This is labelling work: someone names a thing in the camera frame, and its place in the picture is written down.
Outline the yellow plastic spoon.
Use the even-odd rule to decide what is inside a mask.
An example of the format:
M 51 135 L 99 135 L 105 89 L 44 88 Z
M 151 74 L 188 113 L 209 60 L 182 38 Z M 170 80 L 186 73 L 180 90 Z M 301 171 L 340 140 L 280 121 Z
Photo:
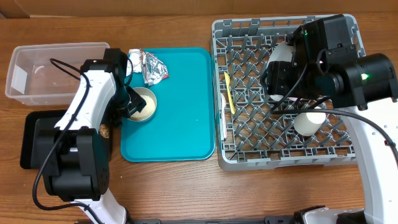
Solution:
M 232 114 L 235 114 L 236 110 L 234 108 L 233 98 L 232 98 L 231 89 L 230 89 L 231 78 L 230 78 L 228 72 L 224 72 L 224 79 L 225 79 L 225 82 L 226 82 L 226 89 L 227 89 L 227 95 L 228 95 L 228 101 L 229 101 L 230 110 L 231 110 Z

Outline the white napkin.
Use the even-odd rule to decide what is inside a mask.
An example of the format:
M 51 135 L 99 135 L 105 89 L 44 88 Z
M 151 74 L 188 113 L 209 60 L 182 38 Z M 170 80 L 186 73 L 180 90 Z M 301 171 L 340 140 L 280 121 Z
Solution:
M 126 75 L 130 76 L 133 73 L 141 73 L 143 70 L 143 56 L 141 49 L 130 49 L 128 52 Z

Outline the white paper cup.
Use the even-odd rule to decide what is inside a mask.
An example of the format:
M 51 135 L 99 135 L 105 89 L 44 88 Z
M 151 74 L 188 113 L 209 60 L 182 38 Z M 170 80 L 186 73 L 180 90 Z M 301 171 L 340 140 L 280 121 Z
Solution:
M 312 136 L 325 120 L 325 113 L 300 113 L 294 119 L 294 129 L 302 136 Z

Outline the foil wrapper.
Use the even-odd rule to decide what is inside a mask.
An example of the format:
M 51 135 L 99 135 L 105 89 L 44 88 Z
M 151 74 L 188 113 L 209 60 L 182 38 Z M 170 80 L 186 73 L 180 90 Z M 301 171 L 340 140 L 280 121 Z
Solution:
M 144 52 L 142 54 L 142 62 L 144 66 L 144 83 L 146 85 L 156 85 L 170 76 L 167 66 L 154 54 Z

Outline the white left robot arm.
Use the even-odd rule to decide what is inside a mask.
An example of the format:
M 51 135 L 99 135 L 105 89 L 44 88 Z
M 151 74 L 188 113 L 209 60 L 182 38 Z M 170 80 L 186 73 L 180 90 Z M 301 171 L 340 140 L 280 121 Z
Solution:
M 109 48 L 77 69 L 80 85 L 69 108 L 37 136 L 40 169 L 32 199 L 39 209 L 80 207 L 93 223 L 132 223 L 109 189 L 109 154 L 100 135 L 104 119 L 120 126 L 146 106 L 129 85 L 131 64 L 121 49 Z

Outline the grey bowl of rice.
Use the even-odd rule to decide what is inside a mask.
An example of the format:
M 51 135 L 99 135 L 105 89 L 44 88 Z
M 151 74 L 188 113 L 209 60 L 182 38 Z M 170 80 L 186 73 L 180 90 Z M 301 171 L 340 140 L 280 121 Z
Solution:
M 146 105 L 143 107 L 141 112 L 136 111 L 129 119 L 132 121 L 147 121 L 156 111 L 157 98 L 148 88 L 136 87 L 133 88 L 133 90 L 145 100 Z

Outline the brown food scrap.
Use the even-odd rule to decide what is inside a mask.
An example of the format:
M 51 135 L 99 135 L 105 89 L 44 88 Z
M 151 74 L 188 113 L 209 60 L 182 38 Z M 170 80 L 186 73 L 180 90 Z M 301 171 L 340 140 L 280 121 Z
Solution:
M 105 124 L 101 124 L 99 127 L 99 134 L 101 135 L 101 137 L 105 138 L 105 139 L 109 139 L 110 136 L 110 130 L 107 127 L 107 125 Z

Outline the small grey plate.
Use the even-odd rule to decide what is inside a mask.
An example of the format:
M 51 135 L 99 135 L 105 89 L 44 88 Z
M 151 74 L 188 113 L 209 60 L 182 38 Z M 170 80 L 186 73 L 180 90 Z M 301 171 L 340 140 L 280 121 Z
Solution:
M 292 46 L 289 46 L 285 43 L 285 41 L 282 41 L 278 46 L 276 46 L 273 49 L 271 56 L 269 57 L 267 70 L 266 70 L 268 74 L 267 81 L 269 81 L 272 77 L 275 78 L 275 75 L 272 74 L 272 65 L 271 65 L 272 62 L 287 62 L 287 64 L 284 64 L 284 67 L 282 67 L 281 70 L 276 68 L 276 71 L 283 74 L 285 78 L 291 75 L 292 74 L 291 60 L 292 60 Z

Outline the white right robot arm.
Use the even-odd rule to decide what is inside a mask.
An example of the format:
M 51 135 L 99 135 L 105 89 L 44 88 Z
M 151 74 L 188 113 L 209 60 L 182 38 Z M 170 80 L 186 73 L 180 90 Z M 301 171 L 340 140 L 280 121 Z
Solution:
M 293 223 L 397 222 L 397 74 L 384 54 L 368 55 L 354 20 L 337 14 L 285 33 L 261 76 L 269 95 L 313 100 L 292 113 L 340 116 L 351 138 L 363 183 L 363 208 L 320 205 L 294 213 Z

